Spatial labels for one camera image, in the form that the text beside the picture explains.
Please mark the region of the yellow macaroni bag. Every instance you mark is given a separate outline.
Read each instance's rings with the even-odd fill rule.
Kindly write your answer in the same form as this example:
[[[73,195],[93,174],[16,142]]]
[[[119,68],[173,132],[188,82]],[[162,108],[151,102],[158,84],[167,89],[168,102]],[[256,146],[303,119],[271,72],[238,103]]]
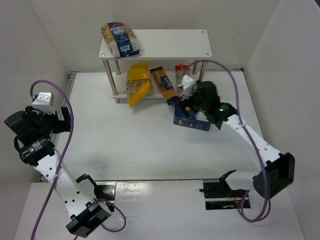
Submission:
[[[127,101],[130,109],[151,92],[152,85],[148,62],[136,63],[130,67],[126,76]]]

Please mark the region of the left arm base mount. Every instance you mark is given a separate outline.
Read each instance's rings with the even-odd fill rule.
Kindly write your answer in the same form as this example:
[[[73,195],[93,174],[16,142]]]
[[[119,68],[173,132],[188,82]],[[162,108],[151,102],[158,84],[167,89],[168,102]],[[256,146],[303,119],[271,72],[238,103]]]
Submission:
[[[62,187],[59,194],[70,218],[101,213],[111,215],[106,200],[115,200],[115,185],[98,185],[91,178],[75,180]]]

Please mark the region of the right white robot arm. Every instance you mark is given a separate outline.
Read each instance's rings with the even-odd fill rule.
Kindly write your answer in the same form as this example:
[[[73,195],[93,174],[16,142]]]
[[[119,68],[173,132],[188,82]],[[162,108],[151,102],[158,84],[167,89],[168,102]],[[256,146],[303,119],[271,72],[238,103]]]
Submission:
[[[186,117],[190,111],[204,114],[206,120],[228,134],[252,159],[257,173],[230,170],[219,178],[230,191],[254,190],[262,198],[271,199],[293,183],[295,158],[272,147],[257,134],[230,103],[221,102],[217,88],[211,81],[196,81],[185,75],[178,88],[183,95],[177,106]]]

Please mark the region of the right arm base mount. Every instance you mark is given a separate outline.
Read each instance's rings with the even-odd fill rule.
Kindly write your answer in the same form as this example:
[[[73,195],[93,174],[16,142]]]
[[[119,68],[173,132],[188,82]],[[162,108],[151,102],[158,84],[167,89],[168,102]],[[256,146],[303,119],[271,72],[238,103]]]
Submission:
[[[205,209],[230,210],[240,206],[246,190],[232,190],[218,179],[203,180],[199,192],[204,195]]]

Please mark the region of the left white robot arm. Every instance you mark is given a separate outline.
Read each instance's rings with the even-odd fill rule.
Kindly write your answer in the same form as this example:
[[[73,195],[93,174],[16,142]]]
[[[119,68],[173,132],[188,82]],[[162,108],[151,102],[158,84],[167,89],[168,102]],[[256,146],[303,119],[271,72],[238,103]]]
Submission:
[[[111,216],[106,204],[97,199],[97,184],[86,174],[74,179],[63,163],[61,154],[51,140],[51,134],[70,132],[69,109],[61,107],[63,119],[57,113],[45,113],[27,106],[25,110],[13,113],[5,121],[14,133],[14,147],[23,163],[34,167],[54,187],[67,209],[71,221],[67,230],[87,238]]]

